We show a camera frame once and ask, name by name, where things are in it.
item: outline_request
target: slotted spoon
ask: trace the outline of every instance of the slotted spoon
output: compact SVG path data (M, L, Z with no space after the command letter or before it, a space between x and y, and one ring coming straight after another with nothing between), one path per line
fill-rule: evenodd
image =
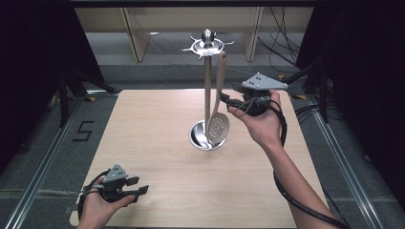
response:
M225 114L218 112L220 105L220 92L223 90L226 66L226 53L221 51L218 56L217 66L217 97L215 100L214 110L208 119L206 128L206 137L213 144L218 144L226 139L229 132L229 119Z

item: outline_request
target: person's right arm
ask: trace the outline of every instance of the person's right arm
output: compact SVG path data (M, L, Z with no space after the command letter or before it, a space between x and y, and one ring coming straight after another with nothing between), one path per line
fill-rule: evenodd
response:
M280 95L273 90L270 91L270 94L271 100L280 104ZM229 111L243 121L252 139L265 151L273 166L275 175L286 192L308 208L334 218L330 209L307 183L284 150L280 139L281 124L277 115L272 110L267 110L259 116L244 115L243 111L234 107L230 107ZM308 215L291 204L289 207L298 228L336 228L329 223Z

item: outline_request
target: floor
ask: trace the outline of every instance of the floor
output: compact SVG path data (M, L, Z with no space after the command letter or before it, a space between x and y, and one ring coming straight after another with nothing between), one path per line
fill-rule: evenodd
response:
M181 50L191 46L190 35L200 37L200 34L155 34L140 63L134 62L125 33L87 35L110 86L119 89L203 87L203 60L192 52ZM261 33L260 37L272 46L269 33ZM302 37L300 33L288 35L297 46ZM217 38L224 42L235 41L234 45L225 48L229 73L225 82L227 88L232 82L241 82L256 72L277 79L298 71L278 55L269 54L260 42L254 61L247 62L241 34L219 33ZM288 43L279 42L281 45L274 49L294 61L294 55L283 48ZM297 99L297 96L291 102L327 194L352 228L405 228L405 213L373 164L362 157L365 152L343 116L331 104L329 123L325 123L316 108L308 108L317 103L317 94L303 94L304 82L305 77L289 85L288 93L306 95L306 99ZM90 84L86 88L93 94L85 99L72 99L72 115L65 128L59 128L60 110L57 100L54 102L27 140L29 150L16 155L0 176L0 226L7 227L10 222L8 228L12 225L16 225L14 228L73 228L69 223L70 214L117 100L117 94L99 93L99 88ZM91 130L91 135L87 141L77 141L75 139L84 137L78 132L83 123L87 123L84 127ZM331 201L329 205L337 214Z

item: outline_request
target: forearm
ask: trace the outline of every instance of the forearm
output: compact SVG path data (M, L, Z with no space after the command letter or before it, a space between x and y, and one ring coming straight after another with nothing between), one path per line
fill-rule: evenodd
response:
M296 165L290 159L284 148L274 145L264 145L273 170L286 192L298 202L323 215L333 218L333 214L321 198L308 184ZM335 228L332 225L316 219L290 204L291 212L299 228Z

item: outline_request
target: gray carpet floor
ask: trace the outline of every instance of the gray carpet floor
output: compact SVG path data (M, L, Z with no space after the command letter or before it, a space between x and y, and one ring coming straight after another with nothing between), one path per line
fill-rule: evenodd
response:
M227 38L238 39L239 36L229 36ZM113 40L117 42L119 39L123 39L122 36ZM155 45L159 45L160 42L164 43L155 37L153 37L152 41L155 42ZM186 40L185 47L183 48L189 46L187 42L190 41ZM202 62L197 61L195 65L167 63L154 65L152 59L154 56L156 57L155 59L160 59L161 53L152 49L148 51L143 63L119 64L122 62L117 61L118 56L124 58L122 56L125 53L109 53L109 56L106 56L106 52L112 51L98 52L97 43L93 44L93 46L106 83L117 89L203 88ZM128 54L125 44L121 47L122 51ZM266 52L263 50L263 47L258 47L257 53L260 56ZM184 55L184 53L169 54L171 57L175 56L172 58L175 60L184 58L182 62L189 61L188 63L190 63L197 59L191 53L188 54L189 56ZM116 62L114 64L104 62L112 58L111 55L114 56ZM231 83L240 83L249 78L246 73L255 74L259 72L275 78L280 74L280 71L275 71L269 67L267 62L268 55L266 55L266 61L257 60L258 62L254 63L245 63L240 59L234 59L228 64L228 68L231 70L226 72L226 88L230 88ZM280 63L277 65L277 68L284 71L296 71L295 68ZM288 93L294 95L303 94L301 88L304 82L305 78L302 78L291 84L288 88ZM89 90L97 89L97 87L90 84L87 84L86 87ZM87 175L116 101L116 96L98 95L94 101L86 99L80 103L61 147L56 152L56 157L52 161L50 170L36 193L32 207L26 215L21 228L73 228L69 223L70 214L75 208L78 192ZM306 99L292 99L291 102L296 110L309 105ZM345 156L348 158L355 175L373 203L377 214L383 221L385 228L405 228L404 212L395 201L384 180L374 169L373 164L362 158L362 155L364 155L363 149L357 143L356 137L345 123L344 117L332 106L328 110L328 114L330 116L329 125L333 130L333 134L342 147ZM334 202L336 202L352 228L369 228L331 153L330 145L323 137L315 120L315 115L308 114L308 116L298 116L297 118L302 121L301 129L321 184ZM37 127L32 131L31 137L27 140L29 150L16 155L6 171L0 176L0 226L6 226L11 212L18 204L24 190L30 185L33 175L40 166L42 158L44 158L50 145L53 143L53 138L58 132L59 121L60 108L56 102L43 115ZM94 122L84 126L86 130L92 131L89 140L74 141L74 139L85 137L84 134L77 132L83 121Z

